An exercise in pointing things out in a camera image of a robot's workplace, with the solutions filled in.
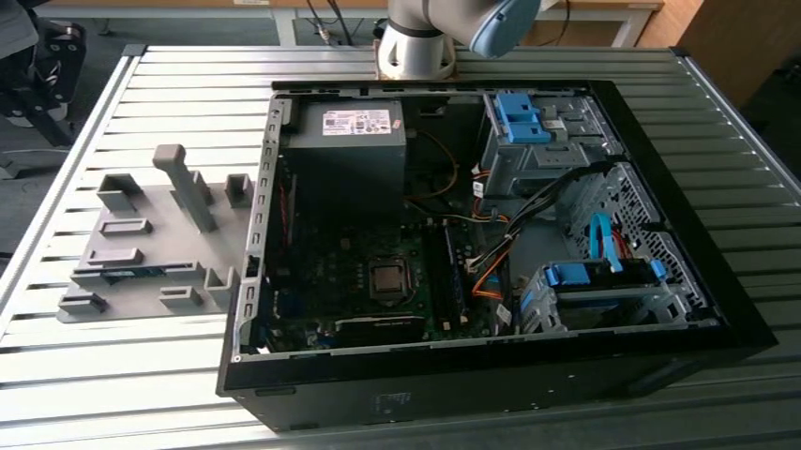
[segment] cable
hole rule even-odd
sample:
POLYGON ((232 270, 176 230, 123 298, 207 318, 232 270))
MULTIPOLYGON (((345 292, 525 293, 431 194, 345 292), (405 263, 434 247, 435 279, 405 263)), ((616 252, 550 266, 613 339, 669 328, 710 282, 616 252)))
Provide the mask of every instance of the cable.
POLYGON ((8 152, 3 152, 3 155, 8 155, 11 153, 36 153, 36 152, 46 152, 46 153, 70 153, 70 150, 59 150, 58 148, 42 148, 42 149, 31 149, 31 150, 10 150, 8 152))
POLYGON ((362 28, 362 23, 365 23, 365 18, 362 18, 362 20, 359 20, 359 23, 355 25, 355 28, 353 29, 353 35, 355 36, 355 34, 359 32, 359 28, 362 28))
POLYGON ((451 172, 451 176, 450 176, 450 182, 449 185, 445 186, 442 189, 439 189, 437 192, 433 192, 430 194, 421 194, 421 195, 410 195, 409 197, 406 197, 407 200, 423 200, 423 199, 430 199, 431 197, 437 197, 438 195, 445 194, 449 190, 451 190, 453 185, 455 185, 455 180, 459 177, 459 166, 455 162, 455 157, 453 157, 453 153, 451 150, 449 150, 449 147, 446 147, 446 145, 437 139, 434 138, 434 135, 430 134, 427 131, 423 130, 418 130, 417 132, 421 136, 426 136, 429 139, 433 140, 433 142, 437 144, 437 146, 441 148, 442 152, 446 154, 446 156, 450 159, 450 166, 453 168, 453 172, 451 172))
MULTIPOLYGON (((311 26, 314 26, 314 27, 317 28, 317 23, 314 23, 314 20, 313 20, 313 19, 310 19, 309 17, 306 17, 305 19, 306 19, 306 22, 309 22, 309 23, 310 23, 310 25, 311 25, 311 26)), ((337 21, 337 19, 334 19, 334 20, 333 20, 333 21, 330 21, 330 22, 326 22, 326 21, 321 21, 321 22, 322 22, 323 24, 326 24, 326 25, 334 25, 334 24, 335 24, 338 21, 337 21)))
POLYGON ((353 37, 351 37, 351 32, 349 31, 349 27, 346 26, 346 21, 342 18, 342 11, 339 10, 339 5, 337 5, 337 0, 329 0, 329 6, 331 8, 331 10, 334 11, 334 15, 337 16, 337 20, 339 21, 339 24, 342 25, 342 32, 346 34, 346 42, 349 43, 350 46, 353 46, 353 37))
POLYGON ((438 213, 435 211, 431 211, 426 206, 423 206, 422 204, 419 204, 415 200, 413 199, 406 199, 407 203, 414 206, 414 208, 422 212, 423 214, 427 214, 430 216, 438 216, 441 218, 458 218, 459 220, 466 220, 467 222, 473 222, 473 223, 487 223, 491 222, 491 219, 482 219, 482 218, 473 218, 473 217, 467 217, 467 216, 462 216, 458 214, 447 214, 447 213, 438 213))
POLYGON ((482 275, 482 277, 475 282, 475 285, 473 286, 473 290, 470 291, 473 293, 473 295, 475 295, 475 293, 478 293, 478 292, 482 292, 481 291, 481 286, 482 286, 482 284, 485 284, 485 281, 487 281, 487 278, 490 277, 491 271, 495 269, 495 267, 498 266, 498 264, 503 261, 503 258, 506 258, 506 255, 510 254, 510 250, 512 249, 508 248, 506 251, 503 253, 501 253, 501 255, 498 255, 498 258, 495 258, 495 261, 490 265, 490 268, 485 272, 485 275, 482 275))
POLYGON ((613 163, 608 161, 594 162, 588 167, 580 167, 570 170, 561 177, 553 180, 545 187, 542 187, 534 195, 524 203, 524 206, 517 211, 514 216, 510 218, 510 222, 508 223, 506 230, 503 233, 503 238, 498 241, 498 243, 491 247, 491 249, 475 257, 473 260, 469 260, 467 268, 474 270, 486 260, 489 260, 494 254, 505 249, 506 246, 512 245, 514 239, 520 235, 525 221, 540 214, 542 211, 549 209, 556 201, 558 200, 558 194, 562 189, 578 178, 592 175, 594 173, 604 173, 613 167, 613 163))
POLYGON ((306 0, 306 4, 310 7, 311 15, 314 16, 314 20, 317 21, 317 25, 322 27, 325 22, 321 19, 321 16, 317 14, 317 9, 314 9, 314 5, 311 4, 311 0, 306 0))
POLYGON ((538 47, 542 47, 545 45, 550 45, 556 42, 556 45, 560 45, 560 43, 562 42, 562 38, 565 37, 565 34, 568 33, 568 26, 572 23, 572 0, 565 0, 565 21, 562 22, 562 31, 560 32, 560 36, 556 37, 554 39, 549 40, 548 42, 544 42, 542 44, 537 44, 538 47))
MULTIPOLYGON (((474 218, 489 218, 491 219, 491 216, 482 216, 481 214, 478 214, 478 203, 481 202, 481 199, 478 197, 475 197, 475 202, 473 202, 473 217, 474 218)), ((510 222, 510 218, 503 216, 502 214, 498 214, 498 220, 502 222, 510 222)))

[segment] floor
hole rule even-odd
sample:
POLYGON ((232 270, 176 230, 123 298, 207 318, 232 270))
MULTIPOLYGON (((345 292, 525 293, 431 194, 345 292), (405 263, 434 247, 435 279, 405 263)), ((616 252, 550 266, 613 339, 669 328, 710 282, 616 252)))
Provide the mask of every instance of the floor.
MULTIPOLYGON (((74 20, 96 29, 91 20, 74 20)), ((355 31, 357 45, 373 41, 373 20, 346 20, 355 31)), ((277 45, 278 36, 270 20, 206 20, 159 19, 114 20, 108 36, 90 34, 90 51, 78 87, 78 95, 70 106, 68 119, 80 129, 106 85, 120 52, 127 44, 152 45, 277 45)), ((322 40, 306 21, 297 22, 301 45, 319 45, 322 40)), ((330 26, 331 37, 342 38, 338 26, 330 26)), ((796 174, 801 173, 801 85, 785 82, 781 77, 770 79, 744 109, 768 144, 785 159, 796 174)), ((32 129, 14 127, 0 120, 0 152, 51 149, 32 129)), ((15 180, 0 181, 0 273, 23 237, 39 204, 47 194, 52 179, 66 155, 55 152, 7 154, 23 171, 15 180)))

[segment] metal worktable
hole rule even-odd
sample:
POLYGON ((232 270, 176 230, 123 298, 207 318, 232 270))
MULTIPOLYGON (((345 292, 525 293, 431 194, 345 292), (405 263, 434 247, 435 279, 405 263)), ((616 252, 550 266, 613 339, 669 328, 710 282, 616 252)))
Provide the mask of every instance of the metal worktable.
POLYGON ((98 218, 103 174, 167 183, 150 168, 152 148, 182 143, 207 182, 255 176, 271 81, 371 78, 373 52, 151 47, 130 54, 3 276, 0 447, 801 446, 801 190, 692 60, 669 51, 540 48, 497 61, 461 52, 459 72, 617 81, 780 345, 622 403, 277 436, 214 394, 223 315, 62 324, 56 304, 98 218))

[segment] blue plastic clip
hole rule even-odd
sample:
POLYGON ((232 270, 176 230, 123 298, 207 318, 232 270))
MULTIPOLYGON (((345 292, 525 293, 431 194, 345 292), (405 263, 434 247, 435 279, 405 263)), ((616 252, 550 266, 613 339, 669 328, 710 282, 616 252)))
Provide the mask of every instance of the blue plastic clip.
POLYGON ((542 129, 529 94, 498 94, 497 112, 509 131, 510 143, 549 143, 552 134, 542 129))
POLYGON ((532 302, 533 299, 534 299, 534 292, 529 291, 529 295, 526 295, 526 298, 524 299, 524 303, 521 303, 521 311, 526 310, 526 306, 529 305, 529 303, 532 302))
POLYGON ((650 260, 650 270, 653 270, 653 274, 658 279, 665 280, 668 278, 668 269, 660 260, 650 260))
POLYGON ((596 213, 590 220, 590 258, 601 258, 601 248, 598 247, 598 229, 601 230, 601 239, 604 242, 604 258, 612 264, 613 272, 622 272, 624 265, 617 258, 617 248, 612 237, 612 219, 606 213, 596 213))
POLYGON ((572 262, 568 264, 554 264, 553 270, 560 276, 560 284, 578 285, 590 284, 590 274, 588 273, 588 267, 581 262, 572 262))
POLYGON ((560 278, 556 277, 550 267, 546 269, 546 280, 549 281, 549 286, 553 287, 560 285, 560 278))

